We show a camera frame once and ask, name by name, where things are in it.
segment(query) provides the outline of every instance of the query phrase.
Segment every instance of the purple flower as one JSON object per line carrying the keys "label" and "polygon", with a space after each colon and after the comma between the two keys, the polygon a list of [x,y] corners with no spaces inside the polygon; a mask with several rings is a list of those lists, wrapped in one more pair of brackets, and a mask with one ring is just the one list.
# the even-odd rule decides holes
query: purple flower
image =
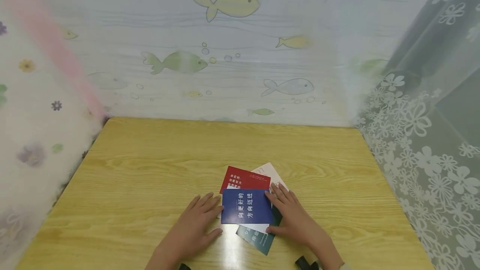
{"label": "purple flower", "polygon": [[0,21],[0,36],[7,33],[7,27]]}
{"label": "purple flower", "polygon": [[23,150],[17,154],[17,158],[20,162],[34,168],[40,167],[43,164],[45,157],[45,150],[39,144],[24,146]]}
{"label": "purple flower", "polygon": [[52,109],[54,111],[59,111],[61,109],[61,102],[56,100],[52,103]]}

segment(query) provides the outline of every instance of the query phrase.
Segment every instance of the floral curtain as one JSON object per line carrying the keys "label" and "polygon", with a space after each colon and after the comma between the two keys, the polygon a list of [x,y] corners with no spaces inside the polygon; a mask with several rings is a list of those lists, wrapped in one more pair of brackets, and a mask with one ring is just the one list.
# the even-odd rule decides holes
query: floral curtain
{"label": "floral curtain", "polygon": [[[45,31],[40,13],[31,20]],[[0,0],[2,270],[15,268],[102,124],[36,41],[8,0]]]}
{"label": "floral curtain", "polygon": [[429,0],[356,127],[438,270],[480,269],[480,0]]}

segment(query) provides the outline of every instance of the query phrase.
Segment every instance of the white lace curtain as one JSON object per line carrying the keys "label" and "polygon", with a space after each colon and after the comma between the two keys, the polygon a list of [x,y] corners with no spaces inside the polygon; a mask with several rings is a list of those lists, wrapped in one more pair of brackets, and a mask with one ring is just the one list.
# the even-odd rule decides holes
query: white lace curtain
{"label": "white lace curtain", "polygon": [[437,270],[480,269],[480,0],[429,0],[356,127]]}

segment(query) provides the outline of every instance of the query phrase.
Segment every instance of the white card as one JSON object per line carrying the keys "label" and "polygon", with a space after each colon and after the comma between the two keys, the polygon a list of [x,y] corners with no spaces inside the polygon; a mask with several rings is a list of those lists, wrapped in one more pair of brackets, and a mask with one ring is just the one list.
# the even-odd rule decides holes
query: white card
{"label": "white card", "polygon": [[270,183],[274,183],[277,186],[279,183],[281,183],[288,190],[288,187],[280,178],[280,175],[278,175],[277,170],[275,170],[272,163],[268,162],[263,166],[259,166],[257,169],[253,169],[252,172],[268,176],[270,178]]}
{"label": "white card", "polygon": [[[271,183],[274,183],[277,186],[279,183],[281,183],[282,185],[284,185],[285,188],[287,188],[283,180],[280,178],[280,175],[278,175],[277,170],[275,170],[275,168],[273,167],[272,163],[268,162],[265,165],[259,166],[258,168],[253,169],[252,172],[268,176],[270,178]],[[268,224],[241,225],[241,226],[245,226],[247,228],[253,229],[254,231],[257,231],[260,233],[267,233],[265,230],[267,229]]]}

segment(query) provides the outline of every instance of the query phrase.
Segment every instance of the wood grain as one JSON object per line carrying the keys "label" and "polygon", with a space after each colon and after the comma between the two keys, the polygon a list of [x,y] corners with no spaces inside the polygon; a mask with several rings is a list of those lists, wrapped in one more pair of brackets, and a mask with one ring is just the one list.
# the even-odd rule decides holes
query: wood grain
{"label": "wood grain", "polygon": [[[107,122],[17,269],[143,269],[187,203],[219,191],[228,165],[267,162],[354,270],[433,269],[358,131],[138,118]],[[235,235],[236,226],[224,230],[186,261],[192,269],[313,261],[281,238],[264,256]]]}

